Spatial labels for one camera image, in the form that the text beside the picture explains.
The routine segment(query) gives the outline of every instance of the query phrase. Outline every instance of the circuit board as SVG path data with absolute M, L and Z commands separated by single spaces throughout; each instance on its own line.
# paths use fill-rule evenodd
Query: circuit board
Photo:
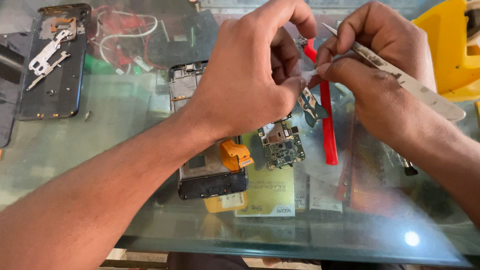
M 258 129 L 269 170 L 282 169 L 285 166 L 293 167 L 293 163 L 305 159 L 298 132 L 296 126 L 288 128 L 284 120 Z

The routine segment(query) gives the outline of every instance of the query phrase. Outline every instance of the red plastic spudger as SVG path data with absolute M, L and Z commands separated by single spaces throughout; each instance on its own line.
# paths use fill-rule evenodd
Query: red plastic spudger
M 309 39 L 307 46 L 303 48 L 303 53 L 314 63 L 317 60 L 317 50 L 313 48 L 313 39 Z M 330 85 L 328 81 L 320 83 L 320 102 L 322 107 L 328 112 L 328 117 L 322 120 L 324 132 L 324 149 L 326 163 L 328 165 L 338 165 L 338 155 L 336 153 L 335 132 L 333 130 L 332 101 L 330 99 Z

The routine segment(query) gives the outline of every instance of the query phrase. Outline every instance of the wrist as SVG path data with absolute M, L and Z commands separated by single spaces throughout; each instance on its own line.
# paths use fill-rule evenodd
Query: wrist
M 187 104 L 169 119 L 174 125 L 174 130 L 179 131 L 178 136 L 185 135 L 190 141 L 204 149 L 220 139 L 216 135 L 211 118 L 206 116 L 202 110 L 196 109 L 196 106 Z

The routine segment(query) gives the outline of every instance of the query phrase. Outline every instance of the black phone case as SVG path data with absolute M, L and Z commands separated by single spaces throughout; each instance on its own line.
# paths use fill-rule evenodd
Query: black phone case
M 38 15 L 32 27 L 33 41 L 30 55 L 24 64 L 26 75 L 22 83 L 21 101 L 17 113 L 18 120 L 68 118 L 77 114 L 91 13 L 90 5 L 84 3 L 45 7 L 38 10 Z M 69 53 L 70 56 L 64 59 L 60 66 L 56 66 L 34 88 L 26 91 L 28 86 L 37 78 L 34 71 L 28 69 L 28 65 L 51 41 L 50 39 L 40 39 L 42 23 L 51 17 L 75 17 L 77 19 L 77 33 L 75 39 L 60 43 L 60 49 L 50 57 L 48 63 L 52 65 L 60 59 L 63 51 Z

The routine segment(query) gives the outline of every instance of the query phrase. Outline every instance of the metal bracket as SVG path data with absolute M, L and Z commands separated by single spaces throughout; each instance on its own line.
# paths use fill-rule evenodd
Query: metal bracket
M 43 74 L 47 74 L 47 70 L 51 68 L 50 64 L 47 62 L 50 57 L 60 49 L 60 42 L 61 40 L 66 37 L 72 35 L 72 32 L 68 30 L 63 30 L 58 34 L 48 45 L 42 50 L 39 55 L 37 55 L 28 65 L 30 70 L 33 70 L 36 75 L 41 76 Z

